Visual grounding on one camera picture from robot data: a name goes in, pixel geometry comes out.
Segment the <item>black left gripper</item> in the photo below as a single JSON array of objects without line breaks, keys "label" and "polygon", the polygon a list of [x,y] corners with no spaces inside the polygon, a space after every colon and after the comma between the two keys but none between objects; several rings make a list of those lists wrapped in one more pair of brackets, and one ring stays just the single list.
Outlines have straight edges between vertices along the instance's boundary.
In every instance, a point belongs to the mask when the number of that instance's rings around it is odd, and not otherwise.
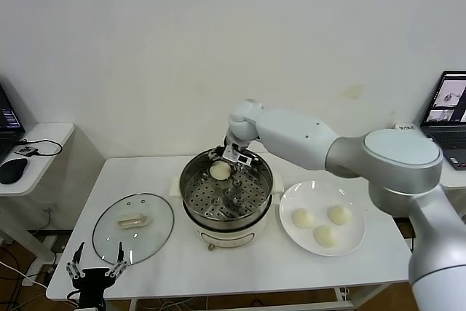
[{"label": "black left gripper", "polygon": [[119,242],[116,264],[111,269],[83,269],[80,267],[84,242],[66,264],[73,287],[79,292],[79,309],[105,310],[104,291],[113,286],[113,277],[119,277],[127,268],[122,242]]}]

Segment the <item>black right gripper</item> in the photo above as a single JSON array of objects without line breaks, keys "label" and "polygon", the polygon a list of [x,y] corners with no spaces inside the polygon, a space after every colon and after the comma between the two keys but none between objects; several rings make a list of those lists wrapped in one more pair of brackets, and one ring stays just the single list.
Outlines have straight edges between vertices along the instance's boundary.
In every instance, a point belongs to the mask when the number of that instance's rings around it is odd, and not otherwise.
[{"label": "black right gripper", "polygon": [[[248,147],[251,141],[230,138],[226,136],[224,139],[224,147],[217,146],[208,152],[208,159],[212,161],[220,160],[221,158],[249,158]],[[234,169],[237,173],[250,173],[257,171],[259,165],[258,160],[251,160],[249,165],[237,162]]]}]

